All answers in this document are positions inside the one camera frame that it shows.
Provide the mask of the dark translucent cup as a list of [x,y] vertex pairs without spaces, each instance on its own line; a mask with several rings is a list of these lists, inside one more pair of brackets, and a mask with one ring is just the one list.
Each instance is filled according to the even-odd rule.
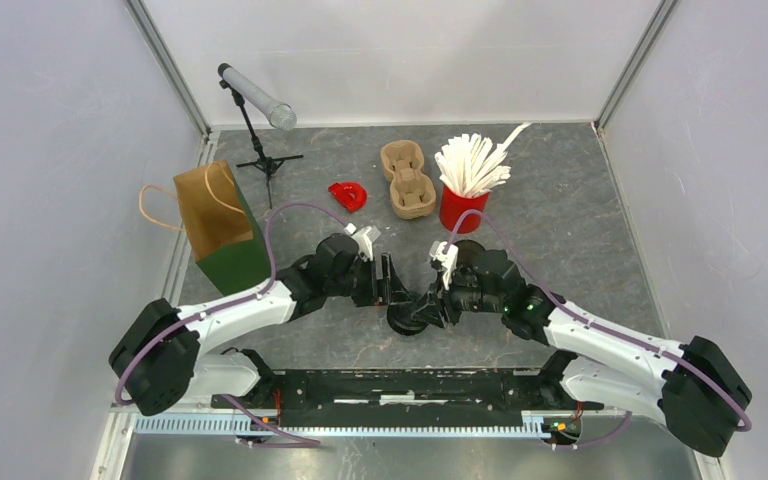
[[391,304],[387,308],[387,323],[392,330],[400,335],[418,335],[428,327],[428,323],[423,319],[415,319],[413,314],[414,309],[411,302]]
[[475,258],[486,251],[482,244],[471,239],[458,240],[454,243],[454,247],[458,249],[456,259],[458,268],[473,265]]

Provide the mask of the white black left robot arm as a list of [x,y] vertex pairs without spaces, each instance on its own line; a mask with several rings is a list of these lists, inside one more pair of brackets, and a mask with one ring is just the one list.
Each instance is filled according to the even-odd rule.
[[120,380],[117,400],[145,416],[219,394],[262,407],[274,394],[264,364],[252,353],[221,354],[218,347],[297,320],[336,297],[371,307],[408,302],[411,294],[388,254],[372,258],[367,236],[333,234],[278,271],[274,282],[196,305],[174,307],[164,298],[147,304],[108,359]]

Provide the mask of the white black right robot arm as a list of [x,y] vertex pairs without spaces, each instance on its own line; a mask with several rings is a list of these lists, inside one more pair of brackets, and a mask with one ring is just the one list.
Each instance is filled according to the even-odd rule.
[[575,400],[627,410],[715,458],[749,430],[751,390],[715,342],[681,343],[600,318],[525,280],[503,250],[461,254],[440,243],[431,256],[437,277],[428,290],[388,309],[398,333],[443,328],[464,312],[494,313],[515,336],[555,348],[537,382],[551,408]]

